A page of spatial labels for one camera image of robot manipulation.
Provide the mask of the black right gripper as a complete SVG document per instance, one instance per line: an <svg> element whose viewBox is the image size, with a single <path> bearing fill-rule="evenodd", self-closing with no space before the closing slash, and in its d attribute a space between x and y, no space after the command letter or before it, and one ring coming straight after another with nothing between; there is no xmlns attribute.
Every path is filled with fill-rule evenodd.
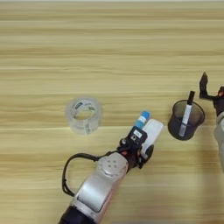
<svg viewBox="0 0 224 224"><path fill-rule="evenodd" d="M203 73L199 81L199 97L201 99L206 99L209 101L214 101L214 108L216 110L216 115L224 112L224 86L221 86L218 94L216 96L211 96L207 93L207 74Z"/></svg>

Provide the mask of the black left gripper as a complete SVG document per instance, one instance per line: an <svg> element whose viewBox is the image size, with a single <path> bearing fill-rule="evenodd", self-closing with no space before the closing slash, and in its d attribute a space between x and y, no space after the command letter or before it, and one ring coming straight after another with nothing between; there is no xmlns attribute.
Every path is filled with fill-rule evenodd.
<svg viewBox="0 0 224 224"><path fill-rule="evenodd" d="M145 153L140 153L145 138L137 138L133 140L131 137L125 137L120 140L117 151L128 161L128 169L138 167L141 169L153 154L154 145L151 145Z"/></svg>

